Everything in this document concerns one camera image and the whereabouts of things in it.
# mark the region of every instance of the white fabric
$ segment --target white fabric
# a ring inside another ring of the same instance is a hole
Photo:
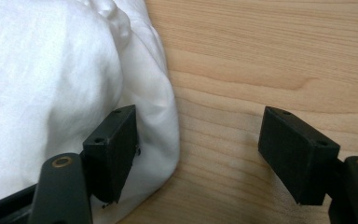
[[[144,0],[0,0],[0,199],[36,183],[48,158],[79,153],[110,111],[135,104],[142,154],[118,204],[91,200],[94,223],[127,215],[178,161],[166,74]]]

